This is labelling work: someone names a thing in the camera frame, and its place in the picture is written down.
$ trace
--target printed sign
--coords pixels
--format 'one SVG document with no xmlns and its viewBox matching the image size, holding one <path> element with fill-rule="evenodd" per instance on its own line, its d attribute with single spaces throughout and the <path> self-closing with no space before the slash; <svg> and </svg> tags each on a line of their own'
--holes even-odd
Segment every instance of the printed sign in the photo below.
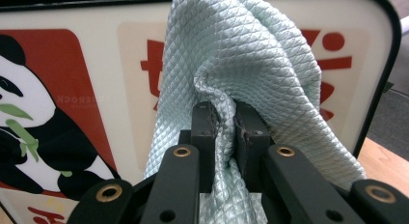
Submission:
<svg viewBox="0 0 409 224">
<path fill-rule="evenodd" d="M 69 30 L 0 31 L 0 145 L 3 188 L 79 201 L 97 182 L 120 177 Z M 36 223 L 64 220 L 38 204 L 25 209 Z"/>
<path fill-rule="evenodd" d="M 353 152 L 392 45 L 388 17 L 371 0 L 266 1 L 302 30 L 322 69 L 320 114 Z M 14 221 L 66 223 L 96 182 L 143 179 L 170 7 L 0 13 L 0 202 Z"/>
</svg>

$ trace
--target quilted microfiber towel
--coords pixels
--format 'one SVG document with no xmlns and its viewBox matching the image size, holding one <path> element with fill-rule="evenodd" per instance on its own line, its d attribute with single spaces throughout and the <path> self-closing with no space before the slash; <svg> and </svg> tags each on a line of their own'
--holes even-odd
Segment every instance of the quilted microfiber towel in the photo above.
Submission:
<svg viewBox="0 0 409 224">
<path fill-rule="evenodd" d="M 201 197 L 202 223 L 265 223 L 232 158 L 235 100 L 259 112 L 276 143 L 298 147 L 343 188 L 364 170 L 318 112 L 320 68 L 300 30 L 262 0 L 174 0 L 168 20 L 161 95 L 145 176 L 189 129 L 192 107 L 209 100 L 220 122 L 215 179 Z"/>
</svg>

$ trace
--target brass screw hole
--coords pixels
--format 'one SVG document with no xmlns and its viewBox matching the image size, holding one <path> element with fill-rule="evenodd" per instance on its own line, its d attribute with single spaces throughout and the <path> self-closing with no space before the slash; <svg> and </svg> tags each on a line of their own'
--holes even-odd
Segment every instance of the brass screw hole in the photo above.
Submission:
<svg viewBox="0 0 409 224">
<path fill-rule="evenodd" d="M 96 200 L 102 203 L 112 202 L 123 193 L 123 188 L 117 183 L 103 186 L 96 194 Z"/>
<path fill-rule="evenodd" d="M 160 213 L 160 220 L 163 222 L 171 222 L 173 221 L 177 215 L 174 213 L 173 210 L 164 210 Z"/>
<path fill-rule="evenodd" d="M 336 210 L 327 210 L 325 212 L 325 214 L 327 215 L 327 217 L 335 222 L 342 222 L 343 221 L 343 217 L 342 215 L 337 212 Z"/>
<path fill-rule="evenodd" d="M 295 151 L 291 148 L 288 147 L 281 147 L 277 150 L 277 153 L 282 155 L 282 156 L 286 156 L 286 157 L 290 157 L 290 156 L 294 156 L 295 155 Z"/>
<path fill-rule="evenodd" d="M 378 200 L 383 203 L 395 203 L 395 195 L 388 189 L 378 186 L 378 185 L 368 185 L 365 188 L 365 192 L 373 199 Z"/>
<path fill-rule="evenodd" d="M 190 155 L 192 152 L 188 148 L 180 147 L 174 150 L 174 155 L 177 157 L 185 157 Z"/>
</svg>

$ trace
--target panda ear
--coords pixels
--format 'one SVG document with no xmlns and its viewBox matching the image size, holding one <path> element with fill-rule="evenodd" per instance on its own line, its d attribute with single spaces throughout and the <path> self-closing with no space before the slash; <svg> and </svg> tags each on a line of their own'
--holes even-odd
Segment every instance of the panda ear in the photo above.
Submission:
<svg viewBox="0 0 409 224">
<path fill-rule="evenodd" d="M 23 48 L 14 38 L 7 35 L 0 35 L 0 56 L 21 66 L 26 63 Z"/>
</svg>

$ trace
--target panda illustration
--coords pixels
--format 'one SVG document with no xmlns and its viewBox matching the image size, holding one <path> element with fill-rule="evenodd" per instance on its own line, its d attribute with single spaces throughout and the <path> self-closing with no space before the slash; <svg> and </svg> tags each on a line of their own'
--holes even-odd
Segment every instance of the panda illustration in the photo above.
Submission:
<svg viewBox="0 0 409 224">
<path fill-rule="evenodd" d="M 25 61 L 20 44 L 0 35 L 0 182 L 79 201 L 95 183 L 119 178 Z"/>
</svg>

